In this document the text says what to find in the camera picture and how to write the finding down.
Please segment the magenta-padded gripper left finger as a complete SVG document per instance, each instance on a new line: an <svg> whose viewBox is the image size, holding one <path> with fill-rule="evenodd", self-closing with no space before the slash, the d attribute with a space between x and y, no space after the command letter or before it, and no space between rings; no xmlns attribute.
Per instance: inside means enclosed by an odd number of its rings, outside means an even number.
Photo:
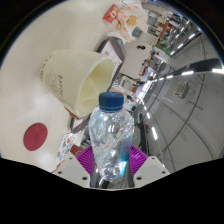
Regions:
<svg viewBox="0 0 224 224"><path fill-rule="evenodd" d="M91 187L91 178L95 169L92 147L89 146L78 154L70 151L68 156L54 171L56 176L84 188Z"/></svg>

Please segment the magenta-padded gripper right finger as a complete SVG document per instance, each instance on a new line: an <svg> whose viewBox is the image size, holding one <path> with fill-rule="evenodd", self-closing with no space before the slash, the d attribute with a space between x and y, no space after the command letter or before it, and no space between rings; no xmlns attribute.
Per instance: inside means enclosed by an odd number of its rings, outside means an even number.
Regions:
<svg viewBox="0 0 224 224"><path fill-rule="evenodd" d="M143 187L170 174L156 156L147 156L134 146L130 149L129 170L134 187Z"/></svg>

